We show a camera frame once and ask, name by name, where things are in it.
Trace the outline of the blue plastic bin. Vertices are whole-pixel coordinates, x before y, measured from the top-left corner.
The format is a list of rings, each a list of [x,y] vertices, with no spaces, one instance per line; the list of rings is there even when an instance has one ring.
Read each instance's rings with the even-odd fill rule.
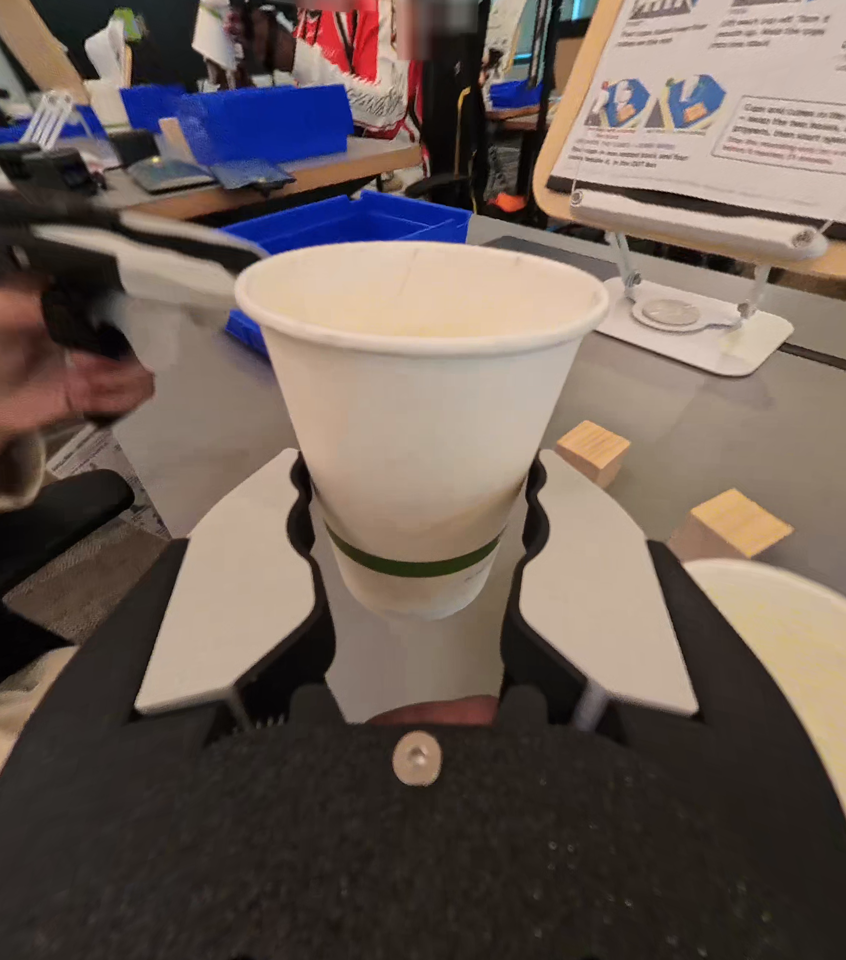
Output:
[[[222,232],[248,241],[275,257],[297,250],[320,246],[365,244],[381,242],[424,242],[465,244],[472,210],[442,206],[425,200],[405,198],[402,195],[381,194],[373,190],[360,191],[355,198],[337,196],[261,217],[234,222]],[[324,255],[316,258],[316,265],[296,264],[280,277],[283,291],[266,288],[276,294],[275,305],[309,306],[309,295],[315,294],[315,305],[324,306],[334,283],[325,269]],[[342,284],[361,290],[373,279],[378,269],[369,267],[350,270],[353,275]],[[267,360],[269,352],[264,339],[263,324],[255,315],[241,308],[230,312],[224,332],[231,338]]]
[[[175,119],[202,166],[285,164],[344,153],[355,123],[343,85],[281,85],[190,94],[174,85],[120,90],[134,129],[161,132]]]

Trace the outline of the printed instruction sheet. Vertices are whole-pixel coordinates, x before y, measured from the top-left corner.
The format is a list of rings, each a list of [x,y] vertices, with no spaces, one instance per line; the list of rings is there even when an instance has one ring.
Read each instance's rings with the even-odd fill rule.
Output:
[[[846,228],[846,1],[622,2],[549,188]]]

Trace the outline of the black office chair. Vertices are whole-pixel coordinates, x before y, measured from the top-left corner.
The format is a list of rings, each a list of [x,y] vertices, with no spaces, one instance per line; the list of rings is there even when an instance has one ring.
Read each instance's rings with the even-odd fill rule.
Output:
[[[132,506],[116,472],[90,471],[44,486],[21,510],[0,513],[0,684],[70,643],[11,611],[4,598],[72,546]]]

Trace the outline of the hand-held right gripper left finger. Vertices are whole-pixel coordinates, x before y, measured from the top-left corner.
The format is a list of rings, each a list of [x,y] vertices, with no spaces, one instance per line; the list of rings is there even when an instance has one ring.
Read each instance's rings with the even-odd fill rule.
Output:
[[[289,448],[193,528],[138,714],[216,704],[237,721],[280,721],[298,689],[325,683],[335,636],[312,557],[311,499],[302,454]]]

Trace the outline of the person's left hand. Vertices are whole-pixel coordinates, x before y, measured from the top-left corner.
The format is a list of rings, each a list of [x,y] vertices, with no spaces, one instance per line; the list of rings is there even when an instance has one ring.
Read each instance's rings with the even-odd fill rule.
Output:
[[[19,438],[83,414],[122,418],[154,384],[133,356],[67,353],[49,338],[39,286],[0,285],[0,458]]]

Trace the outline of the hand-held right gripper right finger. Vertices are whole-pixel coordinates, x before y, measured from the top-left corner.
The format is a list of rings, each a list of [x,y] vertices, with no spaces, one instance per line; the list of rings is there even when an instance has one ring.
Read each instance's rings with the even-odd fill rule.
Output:
[[[551,450],[537,454],[525,503],[524,556],[501,628],[504,685],[535,688],[549,723],[583,731],[617,704],[697,714],[639,525]]]

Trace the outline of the dark blue pouch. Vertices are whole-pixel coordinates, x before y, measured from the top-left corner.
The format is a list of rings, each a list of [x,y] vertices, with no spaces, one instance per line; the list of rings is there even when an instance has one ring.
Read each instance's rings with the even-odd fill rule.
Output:
[[[217,183],[228,192],[252,189],[264,196],[296,183],[296,177],[282,166],[264,159],[237,160],[207,167]]]

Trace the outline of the wooden cube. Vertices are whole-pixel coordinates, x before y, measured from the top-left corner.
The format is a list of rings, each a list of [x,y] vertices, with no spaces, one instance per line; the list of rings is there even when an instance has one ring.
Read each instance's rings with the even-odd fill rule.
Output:
[[[693,507],[668,540],[682,563],[704,559],[751,561],[794,528],[735,488]]]
[[[564,434],[554,450],[569,466],[607,490],[619,475],[630,448],[627,438],[584,420]]]

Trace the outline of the white green-banded paper cup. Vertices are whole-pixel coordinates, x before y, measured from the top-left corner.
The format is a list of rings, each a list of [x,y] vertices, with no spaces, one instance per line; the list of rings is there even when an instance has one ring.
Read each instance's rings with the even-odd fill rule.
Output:
[[[343,582],[437,620],[486,583],[604,282],[523,251],[311,246],[244,270]]]
[[[846,809],[846,598],[755,561],[686,569],[786,694]]]

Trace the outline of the black jacket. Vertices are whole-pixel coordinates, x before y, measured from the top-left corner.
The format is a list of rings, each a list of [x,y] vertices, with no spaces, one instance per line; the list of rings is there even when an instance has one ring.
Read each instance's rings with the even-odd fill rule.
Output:
[[[443,37],[422,74],[422,143],[427,174],[419,196],[481,214],[489,183],[489,129],[477,37]]]

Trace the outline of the wooden desk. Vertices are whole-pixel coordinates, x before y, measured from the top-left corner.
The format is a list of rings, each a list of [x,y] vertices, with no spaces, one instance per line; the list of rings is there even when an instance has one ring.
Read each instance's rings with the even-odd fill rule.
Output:
[[[89,204],[221,227],[321,198],[349,196],[381,174],[413,168],[421,161],[418,144],[350,137],[344,152],[290,163],[293,181],[268,194],[253,187],[226,190],[211,184],[151,195],[125,171],[112,170],[104,174],[106,188],[89,198]]]

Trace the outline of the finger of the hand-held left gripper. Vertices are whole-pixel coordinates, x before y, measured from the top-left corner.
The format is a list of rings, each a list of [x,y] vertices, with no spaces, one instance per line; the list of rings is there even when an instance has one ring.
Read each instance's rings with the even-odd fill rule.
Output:
[[[132,241],[218,265],[252,265],[270,256],[250,241],[194,222],[121,210],[117,224],[117,232]]]
[[[195,319],[223,319],[236,307],[238,265],[218,265],[132,241],[99,226],[36,226],[49,246],[43,270],[61,283],[171,306]]]

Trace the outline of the wooden display board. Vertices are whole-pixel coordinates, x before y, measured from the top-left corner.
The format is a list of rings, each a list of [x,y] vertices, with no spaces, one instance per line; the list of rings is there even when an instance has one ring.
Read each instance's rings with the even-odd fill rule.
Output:
[[[846,1],[599,2],[550,216],[846,281]]]

